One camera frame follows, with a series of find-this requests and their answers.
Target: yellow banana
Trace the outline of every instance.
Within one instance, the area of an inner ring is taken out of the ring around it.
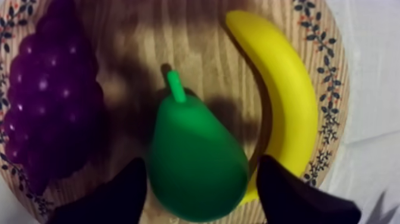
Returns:
[[[314,88],[302,60],[284,34],[255,14],[232,11],[227,27],[262,75],[271,99],[273,124],[265,151],[296,176],[305,170],[317,136]],[[258,198],[257,171],[242,204]]]

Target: floral border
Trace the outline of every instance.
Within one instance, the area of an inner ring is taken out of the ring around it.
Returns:
[[[320,111],[323,113],[323,123],[319,133],[322,136],[323,145],[327,149],[328,145],[339,139],[340,110],[337,105],[341,99],[339,88],[343,86],[343,83],[338,79],[339,68],[332,64],[332,59],[335,57],[332,45],[336,43],[336,39],[329,38],[327,29],[320,27],[323,15],[320,11],[315,10],[315,3],[307,0],[293,0],[293,2],[295,3],[294,10],[301,13],[298,24],[307,31],[304,39],[317,45],[315,50],[317,53],[324,54],[323,65],[316,68],[316,72],[324,76],[321,85],[327,86],[326,92],[319,96]],[[318,150],[318,156],[309,163],[310,169],[303,175],[305,183],[311,186],[317,185],[318,174],[329,168],[329,160],[332,155],[332,150]]]
[[[34,11],[34,5],[37,0],[21,0],[20,4],[16,2],[10,3],[8,12],[6,15],[0,15],[0,52],[4,50],[6,54],[11,52],[8,41],[15,37],[12,33],[13,28],[17,26],[26,26],[28,20],[26,17],[32,16]],[[10,103],[6,98],[6,87],[7,87],[8,74],[4,70],[4,62],[0,61],[0,117],[3,117],[5,111],[9,109]],[[4,132],[3,121],[0,119],[0,144],[4,145],[8,138]],[[24,170],[7,159],[7,156],[0,153],[2,161],[2,170],[9,171],[11,176],[18,178],[18,189],[25,194],[34,204],[36,204],[39,214],[43,217],[47,216],[51,212],[51,208],[54,205],[53,202],[47,201],[45,198],[35,195],[29,190],[29,181],[24,173]]]

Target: pear stem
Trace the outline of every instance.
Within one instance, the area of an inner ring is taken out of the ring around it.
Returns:
[[[168,72],[167,80],[168,84],[170,85],[172,96],[174,96],[175,101],[179,103],[186,102],[186,94],[182,84],[180,83],[179,73],[174,70]]]

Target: wooden plate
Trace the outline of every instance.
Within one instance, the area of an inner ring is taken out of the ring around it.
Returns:
[[[347,117],[347,62],[338,28],[322,0],[80,0],[79,13],[96,47],[99,82],[112,112],[113,142],[71,178],[53,182],[43,197],[31,194],[21,167],[1,154],[1,175],[40,222],[56,206],[74,201],[112,179],[145,152],[157,103],[165,95],[163,72],[182,74],[188,89],[202,98],[243,144],[254,169],[268,142],[270,104],[260,77],[226,34],[229,10],[247,10],[273,21],[305,63],[319,103],[319,130],[303,180],[319,186],[331,165]],[[18,44],[35,31],[49,0],[5,0],[0,8],[1,119],[10,62]],[[7,137],[0,132],[3,144]],[[220,223],[262,223],[258,201],[238,207]],[[186,223],[163,210],[149,191],[141,223]]]

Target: grape bunch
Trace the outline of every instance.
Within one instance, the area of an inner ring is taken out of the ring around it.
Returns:
[[[96,56],[75,10],[53,0],[11,63],[5,153],[38,195],[81,169],[107,129]]]

